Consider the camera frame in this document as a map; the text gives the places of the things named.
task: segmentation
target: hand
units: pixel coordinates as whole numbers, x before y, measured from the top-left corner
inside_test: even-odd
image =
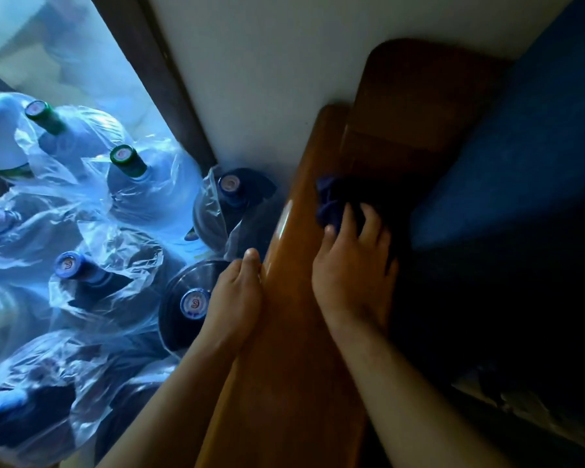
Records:
[[[262,308],[261,267],[257,250],[251,248],[219,275],[200,332],[202,339],[226,345],[234,353],[241,349]]]
[[[362,204],[366,222],[358,227],[350,204],[344,209],[343,224],[336,238],[331,225],[314,260],[312,289],[329,330],[357,319],[370,319],[385,329],[398,264],[386,272],[390,231],[382,229],[381,218],[370,205]]]

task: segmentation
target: forearm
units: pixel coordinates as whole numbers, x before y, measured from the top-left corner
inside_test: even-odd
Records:
[[[331,332],[394,467],[510,466],[372,324]]]
[[[233,360],[198,337],[98,468],[192,468]]]

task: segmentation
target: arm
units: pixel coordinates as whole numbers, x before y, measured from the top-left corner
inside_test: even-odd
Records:
[[[195,465],[232,362],[259,315],[260,266],[249,250],[219,276],[200,334],[98,468]]]
[[[359,237],[348,205],[338,237],[326,228],[312,287],[390,462],[394,467],[511,466],[380,331],[397,265],[387,266],[389,232],[370,206],[362,208],[366,223]]]

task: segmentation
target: green bottle cap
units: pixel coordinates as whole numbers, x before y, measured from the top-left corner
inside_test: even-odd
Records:
[[[30,102],[24,109],[24,114],[53,136],[57,136],[67,129],[67,125],[59,114],[45,101]]]
[[[147,164],[136,149],[128,145],[113,148],[110,151],[110,160],[128,177],[138,178],[147,172]]]

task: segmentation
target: white wall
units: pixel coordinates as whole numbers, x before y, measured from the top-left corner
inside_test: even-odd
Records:
[[[421,37],[520,56],[570,0],[151,0],[219,161],[289,178],[369,52]]]

